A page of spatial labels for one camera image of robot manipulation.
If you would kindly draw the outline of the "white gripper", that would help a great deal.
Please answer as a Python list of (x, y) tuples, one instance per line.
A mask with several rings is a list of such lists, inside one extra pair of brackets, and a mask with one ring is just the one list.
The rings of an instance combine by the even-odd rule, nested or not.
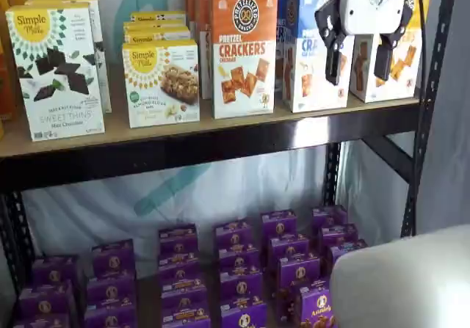
[(347, 35), (380, 34), (374, 74), (387, 81), (393, 50), (405, 33), (413, 10), (405, 0), (327, 0), (314, 14), (327, 49), (325, 77), (339, 84), (341, 46)]

